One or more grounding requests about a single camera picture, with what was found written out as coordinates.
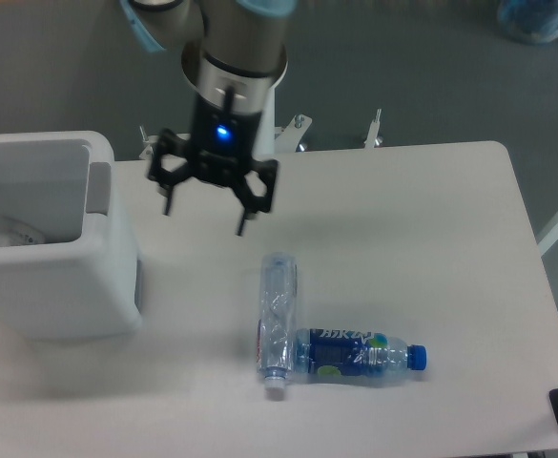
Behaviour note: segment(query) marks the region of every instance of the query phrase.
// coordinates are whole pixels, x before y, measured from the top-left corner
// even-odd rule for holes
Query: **blue led light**
[[[221,141],[230,141],[232,138],[232,133],[228,131],[224,126],[217,126],[217,138]]]

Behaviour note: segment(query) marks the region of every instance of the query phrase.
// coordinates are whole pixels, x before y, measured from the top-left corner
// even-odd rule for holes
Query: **plastic bottle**
[[[294,370],[298,270],[292,256],[264,257],[259,295],[258,372],[266,389],[280,394]]]
[[[299,329],[296,371],[318,375],[381,377],[426,368],[426,349],[375,332]]]
[[[502,0],[497,20],[517,40],[548,43],[558,38],[558,0]]]

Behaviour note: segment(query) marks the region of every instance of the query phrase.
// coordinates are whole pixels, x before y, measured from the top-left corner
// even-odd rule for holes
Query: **blue bottle cap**
[[[427,367],[427,350],[422,345],[408,347],[408,369],[424,370]]]

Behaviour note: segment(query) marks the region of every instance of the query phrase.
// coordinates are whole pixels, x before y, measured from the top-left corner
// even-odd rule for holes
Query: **bottle cap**
[[[410,345],[408,347],[408,368],[412,370],[424,370],[426,367],[426,348],[422,345]]]
[[[266,377],[265,379],[263,379],[263,383],[267,390],[285,390],[285,379],[283,377]]]

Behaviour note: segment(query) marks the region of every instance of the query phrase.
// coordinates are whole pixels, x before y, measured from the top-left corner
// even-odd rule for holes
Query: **white bottle cap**
[[[282,377],[266,377],[263,383],[267,390],[279,392],[285,390],[285,379]]]

